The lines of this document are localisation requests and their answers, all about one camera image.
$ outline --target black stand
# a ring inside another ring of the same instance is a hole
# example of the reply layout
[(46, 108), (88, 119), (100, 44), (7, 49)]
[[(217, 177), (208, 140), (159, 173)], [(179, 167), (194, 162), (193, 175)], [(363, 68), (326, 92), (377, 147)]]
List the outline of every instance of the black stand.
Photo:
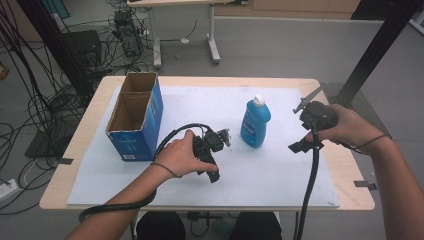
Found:
[(398, 1), (395, 9), (393, 9), (386, 21), (384, 21), (338, 96), (330, 99), (330, 102), (350, 107), (359, 89), (405, 28), (406, 24), (408, 24), (420, 3), (420, 0)]

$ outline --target white paper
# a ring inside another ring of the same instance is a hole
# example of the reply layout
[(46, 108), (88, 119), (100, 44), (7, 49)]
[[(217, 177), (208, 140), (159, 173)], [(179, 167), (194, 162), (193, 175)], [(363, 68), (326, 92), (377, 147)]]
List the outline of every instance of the white paper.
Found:
[[(294, 154), (288, 145), (307, 131), (292, 109), (300, 101), (298, 89), (252, 87), (161, 87), (164, 112), (159, 142), (172, 130), (203, 123), (214, 131), (230, 129), (231, 147), (212, 153), (220, 179), (211, 184), (206, 174), (191, 173), (161, 185), (151, 206), (197, 207), (300, 207), (312, 166), (312, 151)], [(119, 88), (84, 155), (68, 204), (103, 204), (135, 177), (149, 162), (124, 162), (105, 134)], [(264, 96), (271, 112), (264, 144), (253, 149), (240, 137), (246, 103)], [(192, 129), (197, 135), (199, 129)], [(338, 207), (323, 155), (310, 207)]]

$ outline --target bottle cap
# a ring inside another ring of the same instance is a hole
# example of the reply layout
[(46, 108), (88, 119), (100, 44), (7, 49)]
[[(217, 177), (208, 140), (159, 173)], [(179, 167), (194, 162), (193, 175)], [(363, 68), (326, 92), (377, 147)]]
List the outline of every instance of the bottle cap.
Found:
[(256, 107), (262, 107), (263, 105), (265, 105), (265, 98), (262, 97), (262, 95), (260, 94), (256, 94), (255, 98), (253, 99), (253, 105), (255, 105)]

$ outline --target power strip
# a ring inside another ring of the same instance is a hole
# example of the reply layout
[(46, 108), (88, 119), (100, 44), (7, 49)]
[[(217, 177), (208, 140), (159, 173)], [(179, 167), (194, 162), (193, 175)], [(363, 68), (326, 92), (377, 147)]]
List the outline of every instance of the power strip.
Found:
[(0, 186), (0, 202), (12, 196), (14, 193), (20, 190), (18, 186), (16, 185), (15, 179), (9, 180), (8, 183), (9, 184), (3, 183)]

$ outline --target blue cardboard box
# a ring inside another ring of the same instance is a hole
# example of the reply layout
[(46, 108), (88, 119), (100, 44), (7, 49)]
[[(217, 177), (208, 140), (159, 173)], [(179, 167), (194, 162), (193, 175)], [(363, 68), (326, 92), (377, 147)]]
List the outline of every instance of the blue cardboard box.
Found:
[(122, 160), (153, 160), (162, 112), (157, 73), (128, 73), (106, 127)]

